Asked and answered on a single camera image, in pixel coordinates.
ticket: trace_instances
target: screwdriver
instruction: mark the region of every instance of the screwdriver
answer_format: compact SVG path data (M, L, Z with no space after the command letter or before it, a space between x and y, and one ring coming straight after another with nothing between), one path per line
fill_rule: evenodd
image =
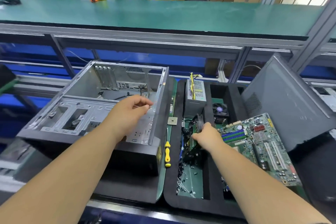
M170 152L170 143L167 141L165 144L165 152L166 152L166 157L165 157L165 167L170 167L170 156L169 156L169 152Z

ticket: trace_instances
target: motherboard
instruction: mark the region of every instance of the motherboard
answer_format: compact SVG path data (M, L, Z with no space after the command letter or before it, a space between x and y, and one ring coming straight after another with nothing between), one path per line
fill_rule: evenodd
M285 186L301 181L267 113L218 128L225 143Z

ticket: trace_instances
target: person's right hand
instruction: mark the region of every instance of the person's right hand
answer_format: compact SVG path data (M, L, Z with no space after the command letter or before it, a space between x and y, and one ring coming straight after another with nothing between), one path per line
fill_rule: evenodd
M209 153L216 149L219 144L223 143L221 135L209 122L204 124L202 132L193 133L191 136Z

